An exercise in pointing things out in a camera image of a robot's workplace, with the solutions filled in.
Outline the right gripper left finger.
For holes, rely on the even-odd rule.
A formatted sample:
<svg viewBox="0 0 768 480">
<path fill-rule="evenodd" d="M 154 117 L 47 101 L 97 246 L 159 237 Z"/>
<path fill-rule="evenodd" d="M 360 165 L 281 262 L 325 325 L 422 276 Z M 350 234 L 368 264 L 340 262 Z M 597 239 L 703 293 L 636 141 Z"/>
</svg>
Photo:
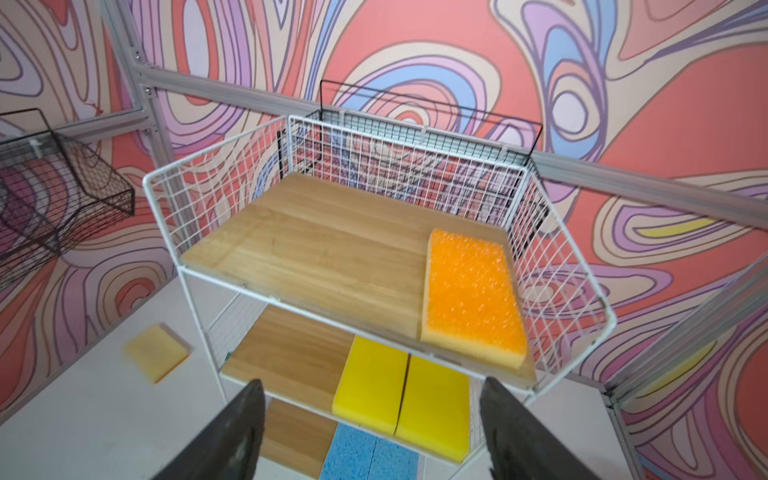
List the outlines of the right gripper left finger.
<svg viewBox="0 0 768 480">
<path fill-rule="evenodd" d="M 252 479 L 265 431 L 266 395 L 250 381 L 154 478 Z"/>
</svg>

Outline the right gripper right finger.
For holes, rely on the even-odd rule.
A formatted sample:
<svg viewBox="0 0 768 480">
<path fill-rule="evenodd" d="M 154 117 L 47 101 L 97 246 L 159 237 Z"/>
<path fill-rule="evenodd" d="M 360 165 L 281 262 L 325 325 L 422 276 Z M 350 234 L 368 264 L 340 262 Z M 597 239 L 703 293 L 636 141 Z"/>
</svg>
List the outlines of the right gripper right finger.
<svg viewBox="0 0 768 480">
<path fill-rule="evenodd" d="M 494 479 L 594 479 L 563 445 L 496 378 L 487 377 L 480 417 Z"/>
</svg>

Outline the yellow sponge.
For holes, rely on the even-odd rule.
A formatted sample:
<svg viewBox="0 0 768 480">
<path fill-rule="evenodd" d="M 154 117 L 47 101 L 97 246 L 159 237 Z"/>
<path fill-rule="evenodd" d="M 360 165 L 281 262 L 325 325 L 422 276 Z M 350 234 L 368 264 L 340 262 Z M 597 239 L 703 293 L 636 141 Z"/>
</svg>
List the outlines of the yellow sponge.
<svg viewBox="0 0 768 480">
<path fill-rule="evenodd" d="M 470 393 L 465 374 L 410 359 L 395 436 L 454 463 L 470 451 Z"/>
<path fill-rule="evenodd" d="M 406 352 L 356 336 L 332 401 L 332 413 L 392 436 L 408 362 Z"/>
</svg>

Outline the beige sponge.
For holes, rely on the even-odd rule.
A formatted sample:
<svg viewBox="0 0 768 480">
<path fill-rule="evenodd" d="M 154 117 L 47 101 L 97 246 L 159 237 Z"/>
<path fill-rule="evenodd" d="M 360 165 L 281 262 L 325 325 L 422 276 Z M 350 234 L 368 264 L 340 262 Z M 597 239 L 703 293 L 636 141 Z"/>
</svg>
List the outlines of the beige sponge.
<svg viewBox="0 0 768 480">
<path fill-rule="evenodd" d="M 150 383 L 157 384 L 188 358 L 190 348 L 167 325 L 156 324 L 129 341 L 123 353 Z"/>
</svg>

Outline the blue sponge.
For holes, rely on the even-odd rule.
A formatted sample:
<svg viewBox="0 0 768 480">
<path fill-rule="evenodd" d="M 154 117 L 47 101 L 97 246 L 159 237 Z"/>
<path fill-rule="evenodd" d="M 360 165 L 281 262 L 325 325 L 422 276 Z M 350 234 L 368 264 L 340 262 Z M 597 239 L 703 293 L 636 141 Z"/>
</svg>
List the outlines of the blue sponge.
<svg viewBox="0 0 768 480">
<path fill-rule="evenodd" d="M 376 443 L 375 436 L 339 424 L 326 455 L 320 479 L 367 479 Z"/>
<path fill-rule="evenodd" d="M 377 439 L 368 480 L 416 480 L 420 455 L 391 441 Z"/>
</svg>

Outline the orange sponge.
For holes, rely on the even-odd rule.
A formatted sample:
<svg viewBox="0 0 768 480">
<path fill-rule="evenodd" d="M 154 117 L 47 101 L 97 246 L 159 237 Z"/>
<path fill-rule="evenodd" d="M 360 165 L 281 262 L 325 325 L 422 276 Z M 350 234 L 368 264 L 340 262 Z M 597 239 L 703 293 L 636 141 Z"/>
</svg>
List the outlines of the orange sponge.
<svg viewBox="0 0 768 480">
<path fill-rule="evenodd" d="M 507 369 L 523 366 L 528 338 L 501 244 L 432 231 L 420 340 Z"/>
</svg>

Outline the white wire wooden shelf rack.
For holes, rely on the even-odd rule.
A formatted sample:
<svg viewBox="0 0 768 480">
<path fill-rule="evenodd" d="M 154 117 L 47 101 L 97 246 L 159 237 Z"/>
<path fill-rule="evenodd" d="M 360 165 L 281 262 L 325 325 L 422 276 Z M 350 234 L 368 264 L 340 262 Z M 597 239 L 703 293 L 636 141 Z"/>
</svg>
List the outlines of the white wire wooden shelf rack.
<svg viewBox="0 0 768 480">
<path fill-rule="evenodd" d="M 468 376 L 470 452 L 460 463 L 408 443 L 453 473 L 484 447 L 478 400 L 493 376 L 524 405 L 560 393 L 616 328 L 601 286 L 541 181 L 541 233 L 504 229 L 301 173 L 281 176 L 287 117 L 144 177 L 218 381 L 260 379 L 286 422 L 338 422 L 331 402 L 354 337 Z M 501 244 L 528 338 L 507 369 L 420 340 L 427 248 L 440 229 Z"/>
</svg>

